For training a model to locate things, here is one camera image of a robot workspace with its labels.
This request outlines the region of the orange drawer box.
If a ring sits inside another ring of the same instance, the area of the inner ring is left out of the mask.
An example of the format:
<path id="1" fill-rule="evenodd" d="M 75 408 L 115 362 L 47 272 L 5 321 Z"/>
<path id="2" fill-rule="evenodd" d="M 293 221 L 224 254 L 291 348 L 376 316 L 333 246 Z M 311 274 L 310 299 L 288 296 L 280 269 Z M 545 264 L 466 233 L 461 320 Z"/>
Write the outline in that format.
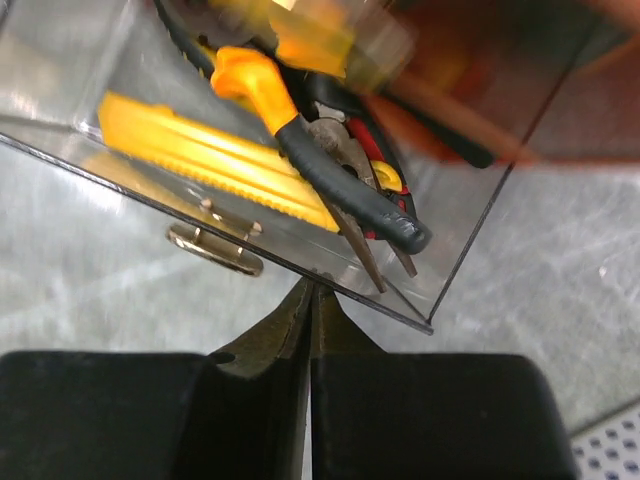
<path id="1" fill-rule="evenodd" d="M 586 1 L 403 1 L 416 51 L 374 106 L 392 136 L 477 168 L 639 160 L 639 22 Z"/>

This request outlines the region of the red black utility knife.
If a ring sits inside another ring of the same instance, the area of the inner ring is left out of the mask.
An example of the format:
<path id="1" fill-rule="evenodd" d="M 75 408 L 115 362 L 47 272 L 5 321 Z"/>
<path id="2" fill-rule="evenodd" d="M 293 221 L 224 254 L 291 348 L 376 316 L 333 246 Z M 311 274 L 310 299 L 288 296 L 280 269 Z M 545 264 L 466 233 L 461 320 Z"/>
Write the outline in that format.
<path id="1" fill-rule="evenodd" d="M 378 181 L 380 193 L 415 217 L 413 197 L 398 156 L 384 130 L 371 117 L 350 117 L 346 121 L 346 128 L 364 150 Z"/>

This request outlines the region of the clear bottom drawer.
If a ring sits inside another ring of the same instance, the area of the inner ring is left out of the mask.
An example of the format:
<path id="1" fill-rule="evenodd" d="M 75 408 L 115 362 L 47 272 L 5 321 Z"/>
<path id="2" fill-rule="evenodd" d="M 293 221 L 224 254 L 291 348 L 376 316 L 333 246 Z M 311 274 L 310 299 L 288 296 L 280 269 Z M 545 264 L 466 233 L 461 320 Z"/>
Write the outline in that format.
<path id="1" fill-rule="evenodd" d="M 1 140 L 415 329 L 592 56 L 579 1 L 5 1 Z"/>

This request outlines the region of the yellow black long-nose pliers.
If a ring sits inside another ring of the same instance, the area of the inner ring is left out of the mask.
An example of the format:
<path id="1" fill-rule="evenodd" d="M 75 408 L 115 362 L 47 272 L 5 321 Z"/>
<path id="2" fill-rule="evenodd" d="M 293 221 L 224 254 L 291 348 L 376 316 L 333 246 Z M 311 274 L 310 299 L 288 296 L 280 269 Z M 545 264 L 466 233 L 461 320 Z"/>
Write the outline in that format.
<path id="1" fill-rule="evenodd" d="M 376 288 L 385 291 L 386 286 L 369 239 L 386 242 L 406 274 L 415 277 L 414 261 L 387 235 L 382 218 L 396 213 L 413 226 L 419 223 L 380 193 L 364 150 L 346 128 L 350 117 L 319 113 L 305 72 L 282 63 L 263 40 L 232 27 L 206 2 L 158 1 L 155 7 L 174 45 L 207 80 L 219 70 L 220 51 L 250 54 L 243 64 L 258 77 L 255 85 L 273 86 L 294 105 L 294 118 L 273 135 L 280 154 L 318 194 Z M 354 106 L 354 117 L 371 117 L 361 102 Z"/>

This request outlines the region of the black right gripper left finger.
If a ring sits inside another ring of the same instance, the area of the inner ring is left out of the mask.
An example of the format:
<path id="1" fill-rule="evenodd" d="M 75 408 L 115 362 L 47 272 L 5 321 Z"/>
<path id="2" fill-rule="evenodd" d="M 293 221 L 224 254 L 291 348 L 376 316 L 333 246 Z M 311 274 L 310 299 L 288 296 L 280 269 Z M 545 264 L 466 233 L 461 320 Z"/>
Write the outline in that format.
<path id="1" fill-rule="evenodd" d="M 207 355 L 3 355 L 2 477 L 300 478 L 312 293 Z"/>

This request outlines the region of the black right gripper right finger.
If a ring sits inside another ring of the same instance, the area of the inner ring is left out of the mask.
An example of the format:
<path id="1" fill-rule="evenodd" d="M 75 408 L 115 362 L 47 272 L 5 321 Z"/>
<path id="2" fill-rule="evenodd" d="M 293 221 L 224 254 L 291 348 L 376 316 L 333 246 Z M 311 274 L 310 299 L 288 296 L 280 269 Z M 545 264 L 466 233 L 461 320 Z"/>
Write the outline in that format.
<path id="1" fill-rule="evenodd" d="M 574 479 L 551 387 L 515 354 L 388 353 L 318 288 L 311 304 L 317 479 Z"/>

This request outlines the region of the yellow utility knife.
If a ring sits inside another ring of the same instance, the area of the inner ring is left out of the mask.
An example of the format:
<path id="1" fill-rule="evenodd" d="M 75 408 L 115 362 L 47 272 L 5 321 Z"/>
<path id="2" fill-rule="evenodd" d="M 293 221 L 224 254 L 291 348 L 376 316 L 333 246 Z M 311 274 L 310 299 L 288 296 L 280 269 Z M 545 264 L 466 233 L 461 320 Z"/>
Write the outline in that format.
<path id="1" fill-rule="evenodd" d="M 98 108 L 111 149 L 336 233 L 315 190 L 278 150 L 107 92 Z"/>

